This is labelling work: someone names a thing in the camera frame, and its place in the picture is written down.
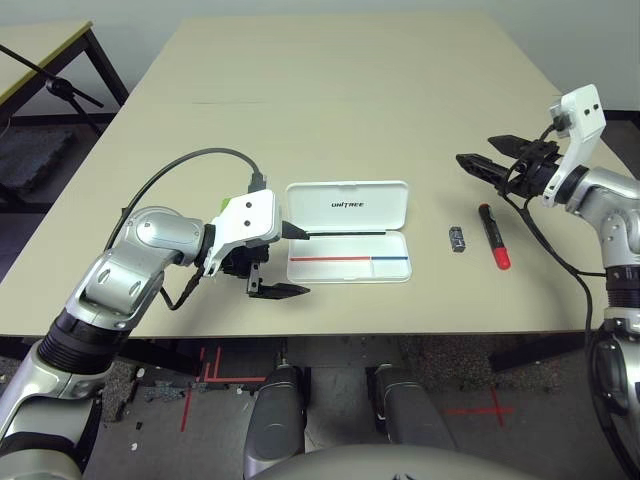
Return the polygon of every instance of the black table frame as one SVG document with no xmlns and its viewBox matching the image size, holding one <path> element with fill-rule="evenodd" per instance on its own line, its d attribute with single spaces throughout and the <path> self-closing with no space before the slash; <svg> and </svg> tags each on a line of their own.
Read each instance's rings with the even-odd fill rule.
<svg viewBox="0 0 640 480">
<path fill-rule="evenodd" d="M 82 52 L 87 54 L 89 60 L 102 78 L 107 88 L 114 96 L 118 105 L 124 105 L 129 97 L 127 88 L 116 73 L 106 53 L 100 46 L 98 39 L 91 29 L 88 29 L 69 46 L 62 50 L 54 59 L 46 65 L 41 65 L 48 72 L 56 75 L 64 67 L 69 65 Z M 7 100 L 0 104 L 0 125 L 5 125 L 11 116 L 27 103 L 45 85 L 46 78 L 42 75 L 34 75 L 18 88 Z M 0 183 L 0 213 L 47 213 L 51 203 L 28 203 L 20 195 Z"/>
</svg>

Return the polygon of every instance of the black pen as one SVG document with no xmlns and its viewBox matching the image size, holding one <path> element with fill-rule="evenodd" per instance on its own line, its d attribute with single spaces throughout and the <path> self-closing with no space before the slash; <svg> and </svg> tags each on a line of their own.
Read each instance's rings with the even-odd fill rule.
<svg viewBox="0 0 640 480">
<path fill-rule="evenodd" d="M 507 270 L 511 266 L 511 260 L 509 260 L 509 252 L 504 246 L 502 241 L 502 235 L 498 230 L 498 224 L 496 219 L 491 213 L 491 207 L 488 204 L 483 203 L 478 208 L 482 225 L 484 225 L 484 231 L 487 233 L 487 239 L 489 240 L 489 246 L 493 252 L 493 258 L 496 259 L 496 265 L 500 270 Z"/>
</svg>

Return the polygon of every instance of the table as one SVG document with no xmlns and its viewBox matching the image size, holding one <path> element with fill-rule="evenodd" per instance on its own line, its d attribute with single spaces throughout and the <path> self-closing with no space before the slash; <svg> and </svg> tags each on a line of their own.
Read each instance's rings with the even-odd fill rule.
<svg viewBox="0 0 640 480">
<path fill-rule="evenodd" d="M 134 336 L 579 330 L 585 307 L 578 285 L 492 187 L 455 161 L 456 153 L 473 151 L 508 163 L 485 139 L 537 136 L 558 94 L 480 13 L 186 20 L 6 276 L 0 330 L 44 334 L 120 208 L 163 165 L 208 146 L 255 158 L 285 204 L 285 218 L 284 191 L 293 182 L 406 180 L 403 232 L 413 276 L 401 284 L 312 285 L 311 293 L 282 301 L 249 299 L 237 278 L 204 279 L 177 312 L 157 298 Z M 593 160 L 627 172 L 604 144 Z M 249 173 L 233 158 L 201 157 L 164 177 L 141 206 L 208 220 L 223 198 L 245 191 Z M 491 203 L 509 247 L 508 271 L 498 270 L 490 253 L 477 214 L 482 202 Z M 532 203 L 568 261 L 602 268 L 591 227 L 561 208 Z M 464 230 L 463 254 L 451 251 L 452 225 Z M 272 246 L 265 283 L 285 281 L 286 258 L 286 241 Z M 173 298 L 192 273 L 168 269 Z M 589 284 L 597 319 L 604 282 Z"/>
<path fill-rule="evenodd" d="M 0 27 L 0 44 L 56 75 L 85 52 L 119 105 L 129 92 L 91 31 L 86 20 Z M 45 85 L 45 78 L 16 60 L 0 53 L 0 129 Z M 0 212 L 46 213 L 50 204 L 26 203 L 0 184 L 0 198 L 8 205 Z"/>
</svg>

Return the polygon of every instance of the power cord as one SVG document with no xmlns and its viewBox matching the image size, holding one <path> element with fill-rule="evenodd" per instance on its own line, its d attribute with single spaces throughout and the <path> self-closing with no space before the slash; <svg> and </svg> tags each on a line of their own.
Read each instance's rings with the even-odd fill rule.
<svg viewBox="0 0 640 480">
<path fill-rule="evenodd" d="M 115 227 L 113 227 L 113 230 L 111 231 L 111 235 L 109 235 L 109 239 L 107 240 L 107 244 L 105 245 L 104 250 L 107 251 L 111 247 L 113 247 L 113 244 L 116 238 L 118 237 L 120 230 L 122 230 L 124 223 L 127 221 L 127 218 L 129 218 L 129 216 L 133 213 L 133 209 L 136 207 L 136 205 L 138 204 L 140 199 L 144 196 L 144 194 L 147 193 L 147 191 L 158 180 L 160 180 L 160 178 L 162 178 L 165 174 L 173 170 L 178 165 L 181 165 L 186 161 L 191 160 L 192 158 L 196 158 L 201 155 L 207 155 L 210 153 L 223 153 L 226 155 L 234 156 L 236 158 L 239 158 L 240 160 L 243 160 L 251 167 L 251 169 L 253 170 L 253 173 L 251 174 L 251 183 L 249 184 L 249 193 L 257 192 L 258 190 L 263 190 L 264 188 L 266 188 L 267 182 L 264 178 L 264 175 L 262 175 L 262 173 L 260 172 L 258 165 L 256 164 L 256 162 L 254 162 L 251 158 L 249 158 L 244 153 L 241 153 L 237 150 L 233 150 L 231 148 L 223 148 L 223 147 L 203 148 L 202 150 L 196 150 L 195 152 L 187 153 L 186 155 L 183 155 L 182 157 L 175 159 L 173 162 L 161 168 L 158 172 L 156 172 L 155 175 L 153 175 L 142 186 L 140 190 L 138 190 L 138 192 L 133 196 L 129 204 L 122 210 L 122 215 L 116 222 Z M 185 300 L 189 297 L 189 295 L 191 295 L 191 293 L 198 286 L 198 283 L 200 282 L 200 279 L 203 276 L 204 276 L 204 268 L 200 267 L 198 268 L 196 273 L 191 277 L 191 279 L 187 282 L 187 285 L 185 286 L 182 294 L 180 295 L 180 298 L 178 298 L 178 301 L 176 303 L 173 303 L 171 301 L 171 297 L 169 296 L 167 291 L 164 289 L 164 287 L 162 287 L 160 289 L 160 295 L 162 296 L 165 303 L 167 304 L 167 307 L 169 307 L 169 310 L 177 310 L 178 308 L 180 308 L 184 304 Z"/>
<path fill-rule="evenodd" d="M 551 131 L 553 130 L 554 130 L 554 126 L 553 125 L 549 126 L 542 133 L 542 135 L 540 135 L 540 137 L 537 140 L 534 140 L 533 142 L 531 142 L 531 144 L 527 147 L 527 149 L 525 149 L 525 151 L 520 156 L 520 158 L 511 166 L 511 168 L 509 168 L 507 174 L 505 175 L 505 178 L 503 179 L 500 185 L 498 192 L 500 196 L 502 196 L 502 198 L 504 198 L 505 201 L 509 205 L 511 205 L 516 212 L 518 212 L 518 215 L 520 215 L 520 218 L 522 218 L 525 225 L 527 226 L 529 231 L 533 234 L 535 239 L 540 243 L 540 245 L 542 245 L 542 248 L 544 248 L 549 253 L 549 255 L 551 255 L 553 259 L 556 262 L 558 262 L 560 266 L 569 273 L 569 275 L 575 278 L 575 280 L 584 290 L 584 294 L 587 301 L 587 314 L 586 314 L 585 329 L 584 329 L 585 351 L 586 351 L 586 357 L 587 357 L 587 379 L 588 379 L 589 391 L 591 392 L 591 399 L 593 401 L 596 417 L 598 418 L 598 423 L 600 424 L 600 428 L 602 429 L 602 432 L 605 438 L 609 442 L 609 446 L 611 447 L 611 450 L 616 456 L 618 462 L 620 463 L 620 466 L 624 470 L 627 477 L 634 480 L 640 479 L 640 468 L 638 468 L 638 465 L 634 461 L 633 456 L 629 453 L 629 450 L 627 449 L 625 442 L 620 437 L 616 424 L 613 421 L 613 418 L 611 416 L 611 412 L 609 412 L 605 404 L 605 401 L 602 398 L 600 391 L 596 385 L 597 372 L 596 372 L 596 363 L 595 363 L 595 350 L 597 348 L 597 345 L 600 343 L 600 341 L 608 337 L 608 334 L 604 330 L 604 324 L 601 325 L 600 328 L 596 330 L 595 334 L 592 334 L 591 332 L 591 319 L 593 316 L 593 298 L 591 296 L 591 290 L 589 290 L 589 287 L 587 286 L 585 281 L 582 279 L 582 277 L 583 276 L 606 277 L 606 274 L 594 273 L 594 272 L 583 272 L 582 270 L 578 270 L 576 267 L 574 267 L 573 265 L 568 263 L 566 260 L 564 260 L 553 249 L 553 247 L 551 246 L 551 243 L 549 243 L 547 238 L 540 231 L 535 221 L 533 220 L 533 217 L 531 216 L 531 212 L 529 211 L 529 202 L 532 200 L 533 197 L 528 198 L 524 202 L 524 205 L 522 207 L 519 207 L 508 196 L 509 192 L 507 187 L 509 184 L 509 177 L 511 176 L 511 174 L 518 167 L 518 165 L 522 163 L 523 157 L 525 157 L 528 153 L 530 153 L 531 150 L 529 150 L 529 148 L 531 149 L 536 148 L 536 146 L 539 145 L 541 141 L 544 141 L 547 135 L 549 135 L 549 133 L 551 133 Z"/>
<path fill-rule="evenodd" d="M 593 297 L 591 295 L 591 290 L 589 290 L 588 285 L 585 283 L 585 281 L 582 279 L 582 276 L 588 276 L 588 277 L 605 277 L 606 274 L 604 273 L 600 273 L 600 272 L 584 272 L 582 270 L 577 269 L 576 267 L 574 267 L 573 265 L 571 265 L 569 262 L 567 262 L 564 258 L 562 258 L 556 251 L 555 249 L 552 247 L 551 243 L 549 242 L 549 240 L 547 240 L 547 238 L 544 236 L 544 234 L 542 233 L 542 231 L 540 230 L 540 228 L 538 227 L 538 225 L 536 224 L 536 222 L 533 220 L 533 217 L 531 216 L 531 212 L 529 211 L 529 202 L 532 200 L 533 197 L 528 198 L 525 202 L 524 205 L 522 207 L 519 207 L 513 200 L 511 200 L 509 198 L 509 191 L 508 191 L 508 186 L 509 186 L 509 179 L 511 177 L 511 175 L 513 174 L 513 172 L 516 170 L 516 168 L 523 163 L 524 158 L 531 152 L 533 151 L 533 149 L 535 149 L 536 147 L 538 147 L 540 145 L 541 142 L 544 142 L 545 139 L 547 138 L 547 136 L 553 131 L 555 130 L 555 127 L 553 125 L 549 125 L 549 127 L 547 127 L 544 132 L 542 132 L 542 134 L 540 135 L 539 138 L 537 138 L 536 140 L 534 140 L 533 142 L 531 142 L 527 148 L 524 150 L 524 152 L 522 153 L 522 155 L 520 155 L 520 158 L 518 158 L 518 160 L 516 160 L 516 162 L 511 165 L 511 167 L 509 168 L 509 170 L 507 171 L 507 174 L 505 175 L 505 177 L 502 180 L 502 183 L 500 184 L 500 187 L 498 189 L 498 194 L 504 198 L 504 200 L 511 205 L 511 207 L 513 207 L 513 209 L 518 213 L 518 215 L 520 216 L 520 218 L 522 219 L 522 221 L 525 223 L 525 225 L 527 226 L 527 228 L 529 229 L 529 231 L 531 232 L 531 234 L 534 236 L 534 238 L 538 241 L 538 243 L 540 243 L 540 245 L 542 246 L 542 248 L 545 249 L 545 251 L 551 255 L 551 257 L 564 269 L 567 271 L 567 273 L 569 275 L 571 275 L 576 282 L 578 282 L 578 284 L 580 285 L 580 287 L 582 287 L 582 289 L 584 290 L 584 294 L 586 297 L 586 302 L 587 302 L 587 313 L 586 313 L 586 318 L 585 318 L 585 327 L 584 327 L 584 335 L 585 335 L 585 348 L 588 348 L 589 343 L 590 343 L 590 339 L 591 339 L 591 319 L 593 316 Z"/>
</svg>

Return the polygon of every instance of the blue stripe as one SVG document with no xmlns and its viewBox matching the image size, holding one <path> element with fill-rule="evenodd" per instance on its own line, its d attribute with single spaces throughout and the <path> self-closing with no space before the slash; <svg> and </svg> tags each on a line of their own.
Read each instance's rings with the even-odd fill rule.
<svg viewBox="0 0 640 480">
<path fill-rule="evenodd" d="M 409 257 L 371 257 L 371 260 L 409 260 Z"/>
</svg>

